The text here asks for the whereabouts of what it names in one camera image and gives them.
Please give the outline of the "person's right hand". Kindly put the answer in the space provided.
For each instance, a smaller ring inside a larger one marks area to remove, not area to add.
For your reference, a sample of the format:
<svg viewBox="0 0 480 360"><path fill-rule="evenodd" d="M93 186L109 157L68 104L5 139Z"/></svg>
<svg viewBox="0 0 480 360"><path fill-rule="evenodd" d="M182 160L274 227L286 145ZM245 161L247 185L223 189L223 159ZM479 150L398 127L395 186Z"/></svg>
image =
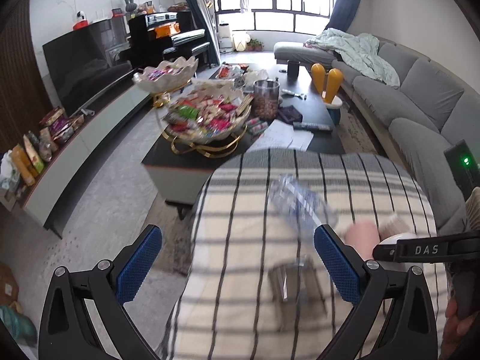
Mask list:
<svg viewBox="0 0 480 360"><path fill-rule="evenodd" d="M479 314L479 312L476 312L465 319L459 319L457 309L457 301L454 297L451 297L445 312L446 323L442 334L439 359L450 358Z"/></svg>

